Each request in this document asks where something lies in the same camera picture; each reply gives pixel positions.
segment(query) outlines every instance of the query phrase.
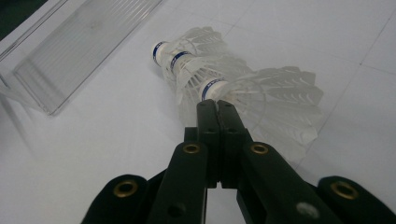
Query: white shuttlecock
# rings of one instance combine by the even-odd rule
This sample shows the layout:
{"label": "white shuttlecock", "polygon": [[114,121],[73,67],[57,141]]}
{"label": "white shuttlecock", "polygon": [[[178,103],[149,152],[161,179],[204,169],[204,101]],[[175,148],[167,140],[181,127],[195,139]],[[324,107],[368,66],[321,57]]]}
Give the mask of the white shuttlecock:
{"label": "white shuttlecock", "polygon": [[235,80],[241,76],[252,74],[246,62],[229,55],[213,55],[197,57],[182,51],[182,56],[173,60],[171,72],[176,75],[176,97],[179,117],[189,127],[196,124],[196,105],[202,101],[201,87],[214,80]]}
{"label": "white shuttlecock", "polygon": [[170,65],[181,51],[196,56],[224,54],[227,45],[221,39],[221,33],[213,31],[211,27],[192,28],[174,41],[162,41],[154,45],[151,50],[152,59],[162,68],[163,76],[172,91],[176,90],[176,77],[170,71]]}
{"label": "white shuttlecock", "polygon": [[253,72],[225,46],[211,28],[194,28],[154,47],[154,62],[177,95],[183,124],[196,124],[199,102],[224,100],[235,105],[255,141],[273,146],[287,160],[302,158],[318,136],[315,126],[321,118],[323,92],[315,86],[315,74],[297,67]]}
{"label": "white shuttlecock", "polygon": [[215,84],[208,80],[199,94],[202,100],[233,104],[253,139],[273,146],[289,161],[302,158],[306,145],[318,137],[323,91],[315,86],[315,74],[298,67],[262,69]]}

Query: stack of shuttlecocks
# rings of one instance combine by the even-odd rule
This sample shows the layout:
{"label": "stack of shuttlecocks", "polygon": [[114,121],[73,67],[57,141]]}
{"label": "stack of shuttlecocks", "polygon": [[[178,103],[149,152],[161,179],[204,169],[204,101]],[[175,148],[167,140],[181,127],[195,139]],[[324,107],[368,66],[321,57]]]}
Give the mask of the stack of shuttlecocks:
{"label": "stack of shuttlecocks", "polygon": [[289,161],[302,158],[318,136],[323,92],[315,86],[313,73],[294,66],[252,71],[210,27],[160,42],[152,56],[176,94],[186,126],[195,125],[196,105],[213,99],[233,104],[253,139],[273,146]]}

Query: transparent plastic box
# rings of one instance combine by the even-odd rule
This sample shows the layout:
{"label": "transparent plastic box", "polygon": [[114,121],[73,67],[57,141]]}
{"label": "transparent plastic box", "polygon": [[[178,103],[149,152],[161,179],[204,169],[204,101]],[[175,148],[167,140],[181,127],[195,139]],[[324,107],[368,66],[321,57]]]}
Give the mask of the transparent plastic box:
{"label": "transparent plastic box", "polygon": [[48,1],[0,42],[0,92],[51,115],[162,0]]}

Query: blue band on shuttlecock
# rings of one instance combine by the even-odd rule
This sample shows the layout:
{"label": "blue band on shuttlecock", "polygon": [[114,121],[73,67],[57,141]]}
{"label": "blue band on shuttlecock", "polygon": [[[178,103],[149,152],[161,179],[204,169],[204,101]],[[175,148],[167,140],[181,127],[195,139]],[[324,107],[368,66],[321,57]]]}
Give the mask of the blue band on shuttlecock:
{"label": "blue band on shuttlecock", "polygon": [[162,44],[164,44],[164,43],[166,43],[166,41],[162,41],[162,42],[158,43],[158,44],[155,46],[154,50],[152,51],[152,60],[154,60],[154,62],[155,62],[156,64],[158,64],[158,62],[157,62],[157,50],[158,50],[158,48],[159,48]]}
{"label": "blue band on shuttlecock", "polygon": [[191,53],[189,53],[188,51],[181,51],[180,53],[178,53],[178,54],[172,59],[172,62],[171,62],[171,72],[172,72],[172,73],[173,73],[173,69],[174,69],[174,66],[175,66],[175,63],[176,63],[177,59],[180,58],[180,57],[183,56],[183,55],[186,55],[186,54],[191,54]]}
{"label": "blue band on shuttlecock", "polygon": [[210,87],[212,87],[216,82],[224,81],[224,77],[211,80],[209,83],[206,84],[204,90],[202,91],[202,101],[205,100],[207,91],[209,91]]}

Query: white tabletop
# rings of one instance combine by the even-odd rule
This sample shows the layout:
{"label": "white tabletop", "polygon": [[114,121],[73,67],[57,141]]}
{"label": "white tabletop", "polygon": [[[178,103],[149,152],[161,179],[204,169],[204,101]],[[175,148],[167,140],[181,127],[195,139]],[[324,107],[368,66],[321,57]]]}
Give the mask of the white tabletop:
{"label": "white tabletop", "polygon": [[[350,178],[396,212],[396,2],[163,0],[55,117],[0,97],[0,223],[79,223],[118,175],[165,169],[184,129],[151,46],[222,32],[254,70],[299,66],[325,94],[318,139],[292,163],[312,183]],[[206,223],[243,223],[234,190]]]}

